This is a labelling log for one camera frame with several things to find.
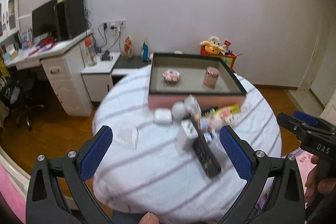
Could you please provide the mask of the person's right hand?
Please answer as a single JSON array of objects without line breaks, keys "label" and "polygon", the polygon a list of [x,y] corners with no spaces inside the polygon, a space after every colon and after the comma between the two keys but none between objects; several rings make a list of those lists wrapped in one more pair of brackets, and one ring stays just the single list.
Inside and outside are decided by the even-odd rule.
[{"label": "person's right hand", "polygon": [[312,164],[315,164],[315,167],[309,172],[307,176],[305,183],[305,202],[309,202],[315,195],[315,192],[319,192],[323,195],[330,194],[336,184],[335,178],[326,178],[317,184],[319,158],[313,155],[310,161]]}]

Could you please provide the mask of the person's left thumb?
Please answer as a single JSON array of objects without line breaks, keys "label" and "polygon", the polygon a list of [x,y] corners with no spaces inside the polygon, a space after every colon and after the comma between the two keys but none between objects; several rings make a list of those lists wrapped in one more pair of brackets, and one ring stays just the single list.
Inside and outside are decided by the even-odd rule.
[{"label": "person's left thumb", "polygon": [[155,214],[148,212],[141,218],[139,224],[159,224],[159,219]]}]

